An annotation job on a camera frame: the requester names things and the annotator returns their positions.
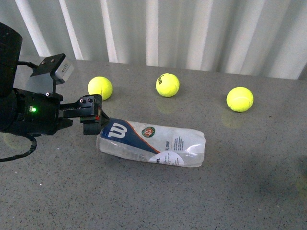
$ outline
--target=tennis ball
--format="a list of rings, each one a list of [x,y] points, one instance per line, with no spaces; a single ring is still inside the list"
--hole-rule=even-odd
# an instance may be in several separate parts
[[[174,74],[165,73],[157,79],[155,87],[161,96],[172,97],[178,92],[180,82]]]
[[[247,111],[254,102],[253,93],[244,87],[236,87],[227,95],[227,105],[236,112]]]
[[[95,77],[88,83],[87,90],[89,94],[100,94],[104,101],[111,96],[113,87],[108,78]]]

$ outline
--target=robotic arm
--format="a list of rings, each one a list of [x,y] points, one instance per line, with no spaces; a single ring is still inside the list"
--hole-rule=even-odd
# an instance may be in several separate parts
[[[28,156],[36,148],[34,136],[53,135],[72,126],[69,118],[79,117],[84,135],[97,135],[109,117],[102,110],[99,94],[80,97],[75,103],[61,104],[63,96],[56,85],[63,84],[73,71],[65,54],[45,58],[38,66],[19,62],[22,37],[0,23],[0,132],[24,136],[32,141],[28,152],[5,159]],[[27,84],[30,91],[13,88],[18,65],[28,65],[33,74]]]

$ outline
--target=plastic bottle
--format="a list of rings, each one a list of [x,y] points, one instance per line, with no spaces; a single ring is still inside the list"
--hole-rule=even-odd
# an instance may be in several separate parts
[[[121,158],[199,167],[206,139],[200,131],[111,118],[97,136],[97,148]]]

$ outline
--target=w logo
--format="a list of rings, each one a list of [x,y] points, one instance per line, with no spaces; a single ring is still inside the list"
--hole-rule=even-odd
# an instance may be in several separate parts
[[[115,137],[115,138],[124,138],[127,132],[127,128],[119,123],[113,123],[113,126],[110,129],[108,137]]]

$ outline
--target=gray countertop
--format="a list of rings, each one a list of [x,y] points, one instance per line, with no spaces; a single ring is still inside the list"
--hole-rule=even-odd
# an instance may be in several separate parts
[[[42,58],[21,57],[38,64]],[[79,119],[37,138],[32,155],[0,164],[0,228],[4,230],[307,229],[307,82],[204,71],[76,61],[57,86],[64,103],[87,94],[95,76],[112,81],[103,102],[110,117],[193,128],[206,137],[199,168],[120,159],[83,136]],[[18,67],[25,89],[31,69]],[[161,97],[155,81],[178,76],[176,96]],[[244,113],[227,108],[236,86],[254,94]],[[0,133],[1,157],[30,141]]]

